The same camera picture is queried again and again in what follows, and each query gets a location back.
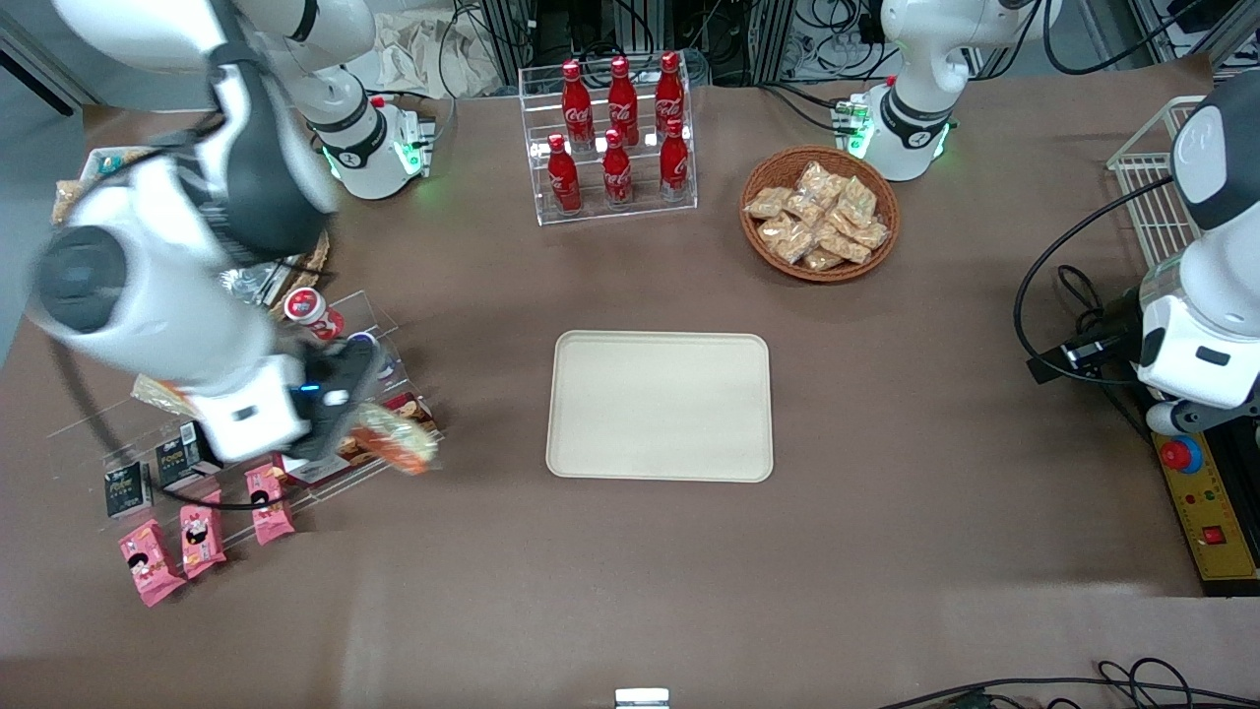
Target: brown table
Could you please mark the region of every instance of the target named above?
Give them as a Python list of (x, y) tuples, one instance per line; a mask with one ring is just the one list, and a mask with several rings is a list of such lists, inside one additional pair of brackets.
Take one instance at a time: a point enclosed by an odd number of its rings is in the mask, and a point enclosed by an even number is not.
[[(770, 96), (697, 91), (699, 209), (547, 229), (517, 103), (461, 105), (436, 176), (346, 199), (328, 287), (402, 324), (446, 470), (378, 476), (154, 610), (57, 494), (44, 437), (77, 417), (24, 325), (0, 374), (0, 704), (607, 706), (664, 685), (679, 708), (874, 706), (1145, 654), (1260, 693), (1260, 602), (1197, 598), (1143, 443), (1097, 392), (1036, 387), (1011, 329), (1032, 258), (1116, 194), (1104, 160), (1210, 86), (1183, 63), (970, 87), (949, 151), (896, 188), (897, 251), (837, 286), (740, 232), (751, 167), (823, 137)], [(179, 120), (106, 116), (91, 141)], [(1143, 269), (1123, 224), (1063, 252), (1108, 295)], [(1029, 334), (1058, 341), (1048, 277), (1031, 300)], [(774, 475), (553, 477), (552, 346), (575, 327), (762, 335)], [(84, 368), (102, 402), (126, 395)]]

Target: coca-cola logo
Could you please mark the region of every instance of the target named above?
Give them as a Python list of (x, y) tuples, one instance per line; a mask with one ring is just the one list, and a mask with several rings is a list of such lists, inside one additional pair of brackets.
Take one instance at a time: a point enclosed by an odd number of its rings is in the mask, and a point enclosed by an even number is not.
[(683, 115), (683, 99), (682, 98), (662, 98), (656, 101), (656, 115), (658, 116), (682, 116)]
[(604, 183), (609, 186), (626, 186), (630, 184), (630, 165), (621, 174), (604, 173)]

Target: snack package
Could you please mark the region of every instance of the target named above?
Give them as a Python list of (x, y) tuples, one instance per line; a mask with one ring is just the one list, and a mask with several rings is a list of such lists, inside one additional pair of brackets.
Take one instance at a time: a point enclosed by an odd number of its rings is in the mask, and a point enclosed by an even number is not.
[[(222, 494), (215, 490), (202, 500), (217, 504)], [(202, 572), (214, 564), (227, 562), (223, 554), (223, 525), (219, 511), (200, 505), (184, 505), (179, 509), (179, 545), (184, 557), (184, 576), (195, 579)]]
[(131, 568), (131, 581), (140, 592), (140, 601), (152, 608), (186, 582), (178, 576), (161, 548), (161, 528), (149, 520), (118, 542), (122, 558)]
[(430, 470), (437, 457), (437, 441), (418, 422), (367, 403), (357, 414), (350, 436), (360, 446), (404, 474), (418, 476)]
[(818, 237), (814, 235), (814, 229), (795, 223), (788, 229), (788, 235), (770, 244), (770, 249), (784, 261), (795, 263), (816, 244)]
[(791, 196), (784, 201), (784, 210), (799, 218), (808, 227), (816, 224), (827, 213), (827, 209), (819, 207), (809, 193), (800, 189), (793, 191)]
[(757, 227), (757, 234), (761, 235), (761, 241), (766, 242), (766, 246), (774, 247), (776, 242), (788, 238), (788, 232), (791, 230), (794, 223), (796, 222), (791, 220), (788, 214), (779, 214)]
[(843, 257), (845, 261), (866, 263), (871, 259), (869, 248), (862, 246), (861, 243), (854, 243), (839, 233), (834, 237), (827, 238), (825, 241), (819, 241), (818, 244), (832, 253)]
[(791, 189), (786, 186), (762, 188), (752, 201), (743, 205), (743, 210), (757, 219), (772, 219), (782, 212), (790, 194)]
[(840, 264), (844, 262), (844, 258), (840, 258), (825, 248), (814, 248), (809, 253), (805, 253), (800, 262), (811, 271), (825, 271), (827, 268), (834, 268)]
[(827, 223), (835, 227), (835, 229), (847, 235), (849, 241), (861, 243), (872, 251), (883, 246), (883, 242), (888, 239), (888, 227), (883, 225), (883, 222), (874, 219), (869, 224), (859, 227), (850, 222), (849, 218), (840, 212), (839, 207), (827, 213)]
[(874, 218), (874, 193), (858, 178), (850, 178), (840, 191), (835, 208), (856, 225), (864, 227)]
[(806, 194), (815, 204), (827, 209), (835, 201), (847, 181), (847, 178), (833, 175), (827, 171), (827, 167), (810, 160), (800, 179), (796, 180), (796, 191)]
[[(285, 477), (285, 470), (278, 466), (278, 461), (271, 461), (244, 475), (246, 486), (249, 490), (249, 502), (271, 502), (284, 497), (285, 491), (280, 481)], [(253, 511), (253, 534), (258, 538), (258, 544), (267, 544), (285, 536), (294, 529), (294, 518), (289, 511), (289, 501), (262, 508)]]

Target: metal frame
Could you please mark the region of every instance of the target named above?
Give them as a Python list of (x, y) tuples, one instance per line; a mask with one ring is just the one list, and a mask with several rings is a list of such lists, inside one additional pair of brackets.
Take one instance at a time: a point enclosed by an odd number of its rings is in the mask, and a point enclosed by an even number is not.
[(72, 112), (86, 103), (102, 103), (100, 96), (92, 93), (82, 79), (48, 53), (39, 39), (4, 10), (0, 10), (0, 53), (11, 62), (5, 65), (10, 73), (62, 113), (66, 111), (50, 98), (69, 107)]

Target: coca-cola bottle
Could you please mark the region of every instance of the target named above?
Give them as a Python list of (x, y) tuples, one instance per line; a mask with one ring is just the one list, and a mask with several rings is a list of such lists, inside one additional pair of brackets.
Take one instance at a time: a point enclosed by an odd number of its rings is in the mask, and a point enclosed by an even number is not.
[(630, 181), (630, 156), (621, 146), (621, 131), (610, 127), (604, 137), (609, 149), (604, 152), (604, 196), (609, 209), (620, 212), (634, 199), (634, 184)]
[(582, 65), (575, 59), (561, 64), (564, 74), (564, 92), (559, 107), (564, 111), (564, 127), (573, 152), (595, 150), (595, 121), (591, 118), (591, 94), (582, 84)]
[(609, 118), (621, 131), (625, 145), (639, 145), (639, 94), (630, 83), (630, 59), (612, 58), (612, 86), (609, 87)]
[(547, 136), (547, 145), (552, 149), (551, 157), (547, 159), (547, 174), (551, 176), (552, 191), (556, 193), (556, 203), (559, 204), (559, 213), (572, 217), (582, 209), (582, 191), (577, 186), (577, 165), (573, 157), (564, 151), (564, 136), (553, 132)]
[(682, 201), (687, 196), (687, 142), (683, 141), (683, 118), (665, 121), (665, 142), (660, 146), (660, 195), (665, 201)]
[(683, 117), (683, 79), (678, 77), (678, 52), (660, 55), (660, 81), (656, 82), (656, 144), (665, 140), (665, 121)]

